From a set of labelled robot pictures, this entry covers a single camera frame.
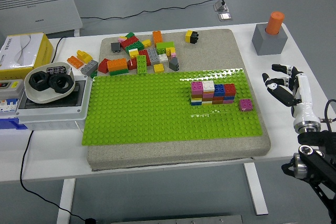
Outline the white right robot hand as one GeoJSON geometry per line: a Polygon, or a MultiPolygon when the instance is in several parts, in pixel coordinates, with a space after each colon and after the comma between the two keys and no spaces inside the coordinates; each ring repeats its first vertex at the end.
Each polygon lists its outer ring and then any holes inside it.
{"type": "Polygon", "coordinates": [[[313,102],[308,77],[294,66],[273,64],[272,70],[287,74],[287,77],[271,79],[262,74],[268,92],[278,101],[291,108],[293,126],[298,134],[319,132],[320,119],[313,112],[313,102]]]}

